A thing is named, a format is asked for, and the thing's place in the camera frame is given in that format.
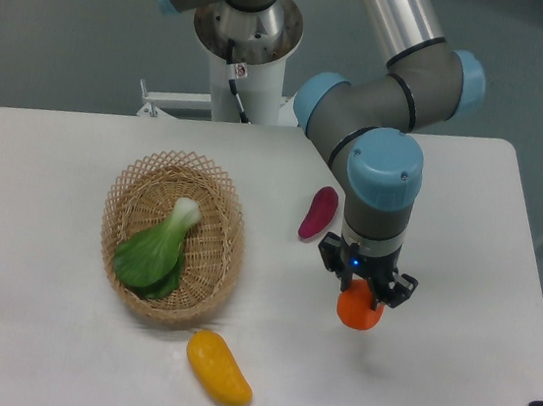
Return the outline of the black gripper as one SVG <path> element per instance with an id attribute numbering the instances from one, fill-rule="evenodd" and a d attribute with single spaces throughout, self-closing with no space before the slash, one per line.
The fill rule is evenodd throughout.
<path id="1" fill-rule="evenodd" d="M 342 230 L 339 236 L 327 233 L 319 242 L 325 269 L 339 279 L 339 289 L 349 288 L 354 275 L 364 278 L 373 292 L 371 308 L 381 305 L 396 308 L 405 303 L 418 287 L 412 275 L 396 270 L 402 237 L 367 239 L 354 231 Z"/>

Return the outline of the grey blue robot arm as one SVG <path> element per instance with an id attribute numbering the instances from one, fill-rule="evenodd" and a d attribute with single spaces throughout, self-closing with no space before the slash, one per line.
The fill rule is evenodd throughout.
<path id="1" fill-rule="evenodd" d="M 211 62 L 215 121 L 272 125 L 282 68 L 302 37 L 292 0 L 156 0 L 164 13 L 194 13 Z M 367 282 L 372 306 L 393 308 L 417 287 L 397 268 L 404 233 L 422 184 L 423 154 L 412 133 L 481 103 L 485 77 L 473 54 L 452 51 L 430 0 L 363 0 L 387 73 L 354 85 L 322 73 L 298 89 L 293 112 L 345 194 L 339 235 L 320 242 L 327 270 L 347 293 Z"/>

